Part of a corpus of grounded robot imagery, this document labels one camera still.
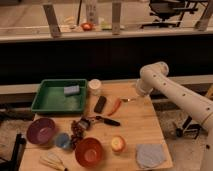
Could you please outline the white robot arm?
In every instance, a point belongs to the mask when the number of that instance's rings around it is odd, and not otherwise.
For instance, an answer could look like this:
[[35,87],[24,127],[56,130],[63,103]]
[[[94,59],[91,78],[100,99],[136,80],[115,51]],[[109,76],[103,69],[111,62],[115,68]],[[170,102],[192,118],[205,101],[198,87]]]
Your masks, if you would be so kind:
[[136,92],[147,96],[153,89],[160,91],[208,132],[200,171],[213,171],[213,101],[172,81],[168,73],[163,61],[143,66]]

